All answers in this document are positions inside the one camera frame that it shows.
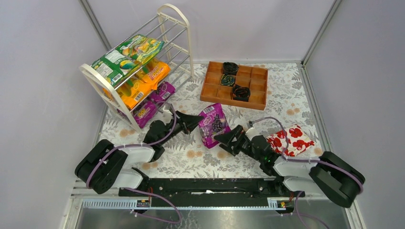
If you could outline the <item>green yellow candy bag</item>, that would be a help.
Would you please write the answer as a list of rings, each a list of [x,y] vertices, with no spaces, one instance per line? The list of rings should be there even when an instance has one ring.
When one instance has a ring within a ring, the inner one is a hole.
[[[137,34],[118,45],[116,50],[124,56],[145,64],[162,50],[164,44],[164,41]]]

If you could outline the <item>purple candy bag under rack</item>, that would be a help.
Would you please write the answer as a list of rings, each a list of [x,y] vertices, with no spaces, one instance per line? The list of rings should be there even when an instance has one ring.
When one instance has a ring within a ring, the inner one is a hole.
[[[140,128],[144,128],[147,122],[154,117],[158,111],[158,106],[152,101],[143,101],[131,112]]]

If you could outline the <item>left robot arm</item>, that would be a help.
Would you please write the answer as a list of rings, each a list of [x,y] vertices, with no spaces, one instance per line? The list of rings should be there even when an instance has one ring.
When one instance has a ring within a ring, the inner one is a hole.
[[[176,111],[167,124],[161,120],[153,121],[140,144],[114,146],[109,140],[102,139],[76,166],[75,175],[97,194],[112,187],[136,189],[146,177],[131,166],[158,160],[167,141],[180,132],[190,134],[202,120],[201,115]]]

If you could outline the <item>red poppy folded cloth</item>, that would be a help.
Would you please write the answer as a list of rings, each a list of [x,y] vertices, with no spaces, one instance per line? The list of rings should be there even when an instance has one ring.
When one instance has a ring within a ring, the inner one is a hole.
[[[284,148],[287,147],[285,155],[290,157],[295,157],[306,150],[313,148],[315,145],[314,141],[311,140],[310,137],[307,136],[302,128],[297,124],[286,128],[285,132],[280,130],[274,134],[271,134],[266,139],[271,148],[277,154],[281,154]]]

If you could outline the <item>black rolled sock, back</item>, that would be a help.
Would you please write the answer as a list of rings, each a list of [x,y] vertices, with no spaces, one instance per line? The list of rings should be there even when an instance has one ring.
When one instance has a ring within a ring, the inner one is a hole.
[[[234,62],[224,62],[222,65],[223,74],[225,75],[237,75],[239,66]]]

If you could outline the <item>white metal shoe rack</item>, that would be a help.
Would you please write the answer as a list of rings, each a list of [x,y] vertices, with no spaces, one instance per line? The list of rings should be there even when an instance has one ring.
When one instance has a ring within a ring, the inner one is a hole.
[[[139,131],[135,110],[154,88],[171,75],[186,82],[194,78],[189,20],[166,3],[131,35],[79,70],[108,108]]]

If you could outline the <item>black orange rolled sock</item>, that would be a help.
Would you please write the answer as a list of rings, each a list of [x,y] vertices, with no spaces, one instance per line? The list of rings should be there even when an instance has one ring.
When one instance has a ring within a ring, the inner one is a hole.
[[[233,100],[248,102],[250,95],[251,95],[251,92],[248,87],[242,87],[242,86],[235,84],[232,88]]]

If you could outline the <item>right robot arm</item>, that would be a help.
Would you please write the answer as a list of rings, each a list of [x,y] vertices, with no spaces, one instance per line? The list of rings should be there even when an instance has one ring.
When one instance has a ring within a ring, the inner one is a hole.
[[[259,163],[260,169],[280,180],[289,191],[325,195],[340,207],[349,208],[363,192],[365,177],[340,157],[325,151],[316,158],[298,158],[314,146],[298,125],[264,137],[251,127],[240,125],[214,137],[232,155],[244,153]]]

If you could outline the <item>green candy bag white label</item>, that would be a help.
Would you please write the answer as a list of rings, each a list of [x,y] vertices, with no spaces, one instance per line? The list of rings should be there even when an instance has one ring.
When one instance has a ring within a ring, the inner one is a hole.
[[[96,70],[113,87],[121,83],[128,74],[132,74],[141,64],[132,61],[117,50],[112,50],[92,63]]]

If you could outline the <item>wooden compartment tray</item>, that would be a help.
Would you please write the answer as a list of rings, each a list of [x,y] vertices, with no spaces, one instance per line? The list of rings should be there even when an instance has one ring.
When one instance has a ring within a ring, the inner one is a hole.
[[[209,62],[200,100],[264,110],[267,101],[268,69],[233,63]]]

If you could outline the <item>purple grape candy bag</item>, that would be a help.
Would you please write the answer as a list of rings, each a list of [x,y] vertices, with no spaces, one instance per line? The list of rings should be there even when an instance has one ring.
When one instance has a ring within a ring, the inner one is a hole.
[[[206,107],[200,112],[199,116],[203,117],[203,120],[198,123],[202,143],[208,149],[219,144],[219,142],[214,139],[215,136],[231,131],[220,103]]]
[[[169,82],[163,82],[150,94],[149,100],[154,103],[167,101],[174,93],[175,87]]]

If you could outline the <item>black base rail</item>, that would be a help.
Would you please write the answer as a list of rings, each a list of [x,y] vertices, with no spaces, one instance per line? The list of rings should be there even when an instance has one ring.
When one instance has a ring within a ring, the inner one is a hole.
[[[134,192],[120,197],[145,197],[153,207],[267,207],[268,200],[287,200],[305,193],[290,191],[280,178],[147,178]]]

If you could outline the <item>orange mango candy bag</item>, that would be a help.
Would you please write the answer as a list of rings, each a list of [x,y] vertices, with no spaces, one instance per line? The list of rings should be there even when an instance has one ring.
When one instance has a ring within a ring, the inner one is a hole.
[[[150,60],[145,67],[136,73],[136,82],[147,86],[151,90],[156,90],[158,84],[171,71],[168,64],[162,62],[158,58]]]

